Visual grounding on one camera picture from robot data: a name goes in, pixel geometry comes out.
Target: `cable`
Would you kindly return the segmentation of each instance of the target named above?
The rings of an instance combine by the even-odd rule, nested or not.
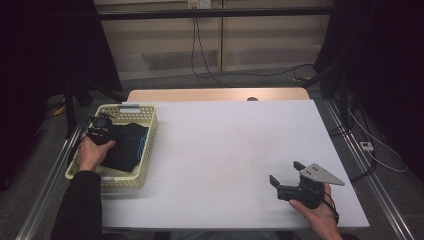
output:
[[[197,38],[198,38],[198,41],[199,41],[203,62],[206,66],[206,70],[208,71],[209,76],[201,76],[198,73],[196,73],[196,71],[194,70],[193,59],[194,59],[194,46],[195,46],[195,42],[196,42],[196,26],[197,26]],[[191,69],[193,71],[193,74],[196,75],[199,78],[213,78],[217,83],[220,83],[220,84],[223,84],[223,85],[226,85],[226,86],[229,86],[229,87],[234,87],[234,86],[230,86],[230,85],[227,85],[225,83],[217,81],[215,79],[215,77],[217,77],[217,76],[231,76],[231,75],[270,77],[270,76],[277,76],[277,75],[289,73],[289,72],[292,72],[292,71],[294,71],[294,70],[296,70],[300,67],[303,67],[303,66],[312,66],[312,65],[313,65],[312,63],[300,64],[300,65],[297,65],[297,66],[295,66],[295,67],[293,67],[289,70],[286,70],[286,71],[277,72],[277,73],[268,73],[268,74],[257,74],[257,73],[219,73],[219,74],[212,74],[209,71],[209,68],[208,68],[208,65],[206,63],[206,59],[205,59],[205,56],[204,56],[203,46],[202,46],[202,41],[201,41],[200,31],[199,31],[199,23],[197,21],[197,18],[193,18],[193,46],[192,46],[192,50],[191,50]]]
[[[367,152],[368,152],[368,154],[370,155],[370,157],[371,157],[374,161],[377,161],[378,163],[380,163],[381,165],[385,166],[386,168],[389,168],[389,169],[391,169],[391,170],[393,170],[393,171],[400,172],[400,173],[402,173],[402,172],[406,172],[406,171],[408,170],[408,166],[407,166],[407,165],[405,165],[405,168],[404,168],[404,169],[402,169],[402,170],[399,170],[399,169],[396,169],[396,168],[390,167],[389,165],[386,165],[386,164],[382,163],[380,160],[378,160],[377,158],[375,158],[375,157],[371,154],[371,152],[370,152],[370,151],[367,151]]]
[[[358,122],[358,120],[353,116],[353,114],[350,112],[350,110],[348,109],[348,112],[350,113],[350,115],[352,116],[353,120],[358,124],[358,126],[368,135],[370,136],[372,139],[374,139],[375,141],[377,141],[378,143],[380,143],[381,145],[383,145],[385,148],[387,148],[388,150],[390,150],[393,154],[395,154],[397,157],[399,157],[400,159],[402,159],[402,157],[395,152],[393,149],[391,149],[390,147],[388,147],[386,144],[384,144],[383,142],[381,142],[380,140],[378,140],[376,137],[374,137],[373,135],[371,135],[371,133],[367,132],[367,130],[364,129],[364,127],[362,127],[362,125]]]
[[[194,75],[196,75],[197,77],[202,78],[200,75],[198,75],[198,74],[196,73],[196,71],[194,71],[194,65],[193,65],[194,45],[195,45],[195,42],[196,42],[196,26],[197,26],[197,38],[198,38],[198,40],[199,40],[199,45],[200,45],[200,50],[201,50],[201,53],[202,53],[203,62],[205,63],[206,70],[208,71],[208,73],[209,73],[210,77],[212,77],[212,79],[213,79],[216,83],[219,83],[219,84],[222,84],[222,85],[224,85],[224,86],[227,86],[227,87],[231,87],[231,88],[233,88],[234,86],[231,86],[231,85],[228,85],[228,84],[226,84],[226,83],[223,83],[223,82],[220,82],[220,81],[216,80],[215,76],[214,76],[214,75],[212,75],[212,73],[209,71],[208,64],[206,63],[205,54],[203,53],[202,41],[200,40],[199,22],[197,21],[197,18],[193,18],[193,48],[192,48],[192,51],[191,51],[191,69],[193,70]]]

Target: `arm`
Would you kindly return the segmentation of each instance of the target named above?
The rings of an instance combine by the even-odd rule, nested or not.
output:
[[[51,239],[101,239],[100,176],[94,171],[114,145],[110,141],[97,146],[83,135],[77,156],[80,169],[63,196]]]
[[[325,184],[325,192],[331,196],[331,188],[327,183]],[[325,195],[325,200],[331,202],[330,197]],[[324,203],[321,203],[316,209],[309,209],[301,202],[290,200],[290,205],[303,216],[312,225],[314,232],[324,240],[338,240],[342,239],[337,228],[334,213]]]

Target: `plastic basket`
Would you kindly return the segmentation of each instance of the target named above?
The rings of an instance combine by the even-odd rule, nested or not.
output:
[[[113,124],[137,123],[143,127],[149,127],[147,141],[144,145],[141,160],[131,173],[103,166],[98,166],[96,169],[96,173],[101,176],[102,188],[117,189],[143,187],[158,126],[156,109],[153,106],[107,104],[99,107],[96,116],[98,116],[99,113],[112,115],[113,118],[111,118],[111,120]],[[77,154],[78,152],[75,154],[74,159],[66,170],[65,177],[67,179],[72,179],[74,174],[78,172],[79,166],[75,159]]]

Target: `gray floor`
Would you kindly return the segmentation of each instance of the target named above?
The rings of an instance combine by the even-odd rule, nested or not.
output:
[[[271,74],[283,72],[287,69],[268,69],[244,71],[243,73]],[[307,77],[315,74],[310,66],[301,67],[296,70],[296,76]],[[225,75],[216,77],[216,81],[225,83],[233,87],[290,87],[296,84],[292,81],[293,72],[274,76],[259,77],[252,75]],[[163,88],[216,88],[226,87],[217,83],[211,78],[198,78],[193,75],[151,78],[143,80],[127,80],[123,82],[124,94],[132,89],[163,89]],[[327,106],[327,100],[321,98],[318,85],[314,85],[308,92],[315,100],[317,108],[323,118],[327,129],[334,129],[338,125],[334,122]],[[92,106],[94,111],[98,105],[111,102],[98,93],[93,93],[95,103]],[[54,104],[60,97],[52,97],[48,105]],[[384,139],[378,131],[378,126],[367,118],[371,125],[372,133],[379,139]],[[363,139],[363,134],[355,125],[353,135],[358,139]],[[66,134],[65,116],[46,118],[40,127],[39,135],[33,148],[28,155],[27,161],[21,166],[19,172],[12,179],[9,190],[0,192],[0,238],[15,239],[19,230],[28,216],[38,193],[43,187],[49,175],[54,161],[60,153],[64,144]],[[332,137],[334,146],[341,158],[343,165],[350,177],[360,174],[360,168],[356,163],[349,146],[343,136]],[[385,163],[402,168],[403,163],[396,156],[390,153],[381,145],[375,146],[377,157]],[[378,166],[375,175],[378,176],[388,195],[392,197],[393,204],[399,209],[406,225],[411,230],[415,239],[424,239],[424,208],[420,203],[424,202],[424,185],[411,171],[397,173],[383,166]],[[61,196],[66,190],[68,182],[62,178],[55,191],[52,200],[49,202],[41,223],[35,232],[33,239],[49,239],[50,229],[56,215]],[[370,222],[370,227],[366,229],[344,230],[355,234],[360,239],[400,239],[387,219],[386,212],[381,207],[381,202],[375,197],[370,183],[367,179],[362,179],[354,183],[358,198],[364,208],[366,216]],[[130,239],[152,239],[153,232],[127,232]],[[316,239],[312,232],[305,230],[296,232],[300,239]]]

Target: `table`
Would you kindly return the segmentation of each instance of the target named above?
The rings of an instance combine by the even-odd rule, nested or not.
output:
[[[250,97],[259,101],[246,102]],[[103,192],[104,227],[308,228],[303,216],[277,199],[268,180],[272,174],[282,184],[297,185],[293,161],[318,163],[346,182],[332,187],[340,227],[369,226],[305,90],[136,90],[128,100],[155,105],[159,126],[145,186]],[[184,124],[176,127],[175,122]]]

